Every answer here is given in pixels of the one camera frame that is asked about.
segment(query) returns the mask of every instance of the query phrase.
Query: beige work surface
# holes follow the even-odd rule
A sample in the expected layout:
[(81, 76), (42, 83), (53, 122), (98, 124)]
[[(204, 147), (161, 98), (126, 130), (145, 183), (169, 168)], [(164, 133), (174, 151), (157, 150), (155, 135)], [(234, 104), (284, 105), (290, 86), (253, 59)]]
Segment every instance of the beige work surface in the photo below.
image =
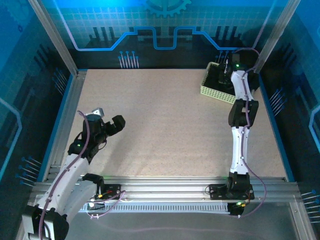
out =
[[(227, 176), (233, 137), (232, 105), (200, 94), (204, 69), (88, 70), (78, 110), (123, 115), (123, 131), (109, 137), (90, 164), (108, 176)], [(248, 165), (262, 177), (286, 176), (260, 90), (248, 139)], [(68, 146), (82, 130), (74, 118)]]

